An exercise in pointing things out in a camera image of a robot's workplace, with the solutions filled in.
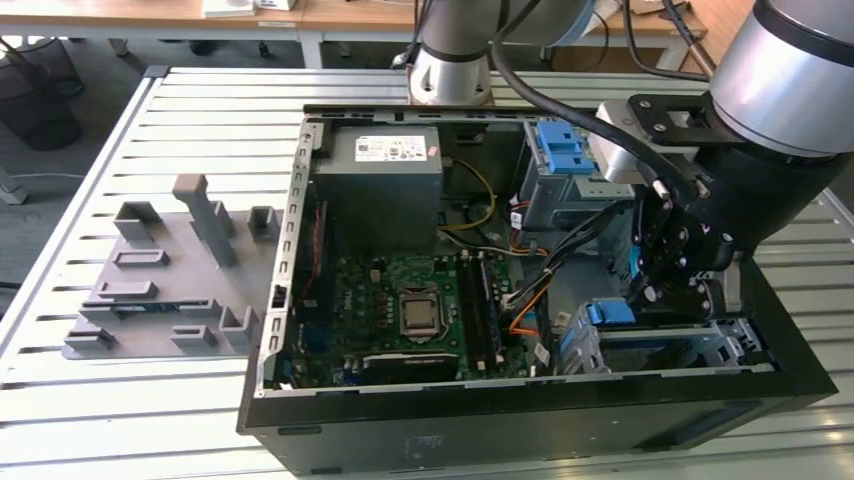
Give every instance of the blue plastic clip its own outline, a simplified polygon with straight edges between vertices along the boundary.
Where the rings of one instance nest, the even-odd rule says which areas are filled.
[[[587,305],[587,315],[594,325],[635,323],[635,314],[623,299],[594,301]]]
[[[595,170],[595,165],[584,157],[584,139],[575,133],[572,125],[563,120],[536,122],[536,131],[551,173],[591,173]]]

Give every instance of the sticker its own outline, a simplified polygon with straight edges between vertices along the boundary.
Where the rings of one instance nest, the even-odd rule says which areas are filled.
[[[519,212],[509,212],[509,226],[515,230],[521,230],[521,214]]]
[[[423,136],[364,136],[356,139],[356,162],[424,161],[427,145]]]
[[[259,27],[273,27],[273,28],[293,28],[296,24],[293,22],[257,22]]]
[[[545,347],[543,347],[541,343],[536,344],[536,347],[533,348],[533,355],[536,355],[539,361],[543,362],[543,365],[548,365],[551,354],[548,353],[548,350],[545,350]]]
[[[565,312],[557,312],[557,316],[555,317],[555,321],[551,322],[551,325],[555,327],[565,327],[569,324],[569,319],[572,315]]]

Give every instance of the trash bin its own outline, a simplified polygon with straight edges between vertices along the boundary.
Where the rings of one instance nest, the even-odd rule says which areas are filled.
[[[0,121],[33,150],[64,147],[80,136],[80,124],[44,67],[0,66]]]
[[[62,97],[69,98],[82,92],[82,81],[77,75],[77,69],[70,62],[70,57],[58,38],[22,37],[24,43],[14,47],[20,58],[13,54],[6,54],[10,62],[25,61],[44,67],[50,75]]]

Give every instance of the screw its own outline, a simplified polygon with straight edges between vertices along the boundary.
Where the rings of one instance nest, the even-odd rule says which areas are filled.
[[[658,299],[658,292],[655,291],[655,288],[652,288],[651,286],[646,287],[643,289],[643,296],[650,302],[654,302]]]

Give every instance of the motherboard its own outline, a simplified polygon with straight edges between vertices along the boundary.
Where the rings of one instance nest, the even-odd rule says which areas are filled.
[[[307,322],[303,387],[527,376],[501,341],[503,256],[340,257],[331,322]]]

